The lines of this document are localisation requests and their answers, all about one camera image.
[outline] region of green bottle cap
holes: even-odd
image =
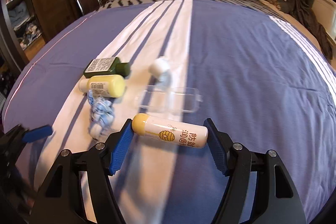
[[[122,77],[127,77],[131,72],[129,63],[118,63],[115,66],[115,73],[121,75]]]

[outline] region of beehive illustration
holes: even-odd
[[[159,133],[159,137],[160,139],[167,141],[167,142],[175,140],[174,134],[167,130],[161,131]]]

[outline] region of white label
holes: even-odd
[[[95,59],[90,63],[85,72],[108,71],[114,60],[115,57]]]
[[[194,124],[149,116],[145,124],[144,135],[179,145],[202,148],[208,138],[208,129]]]
[[[90,89],[93,96],[111,97],[109,92],[109,82],[91,82]]]

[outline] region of white bottle cap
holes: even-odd
[[[164,80],[166,72],[170,69],[168,61],[163,57],[155,59],[152,65],[150,65],[148,71],[160,82]]]
[[[81,92],[83,93],[86,93],[88,92],[88,88],[87,88],[87,83],[89,82],[89,79],[83,79],[81,81],[79,81],[79,84],[78,84],[78,88]]]

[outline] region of yellow bottle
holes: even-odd
[[[125,80],[121,75],[96,75],[79,82],[81,92],[92,90],[93,96],[118,98],[124,94]]]
[[[206,127],[154,117],[145,113],[135,115],[132,129],[141,136],[197,148],[203,148],[208,138]]]

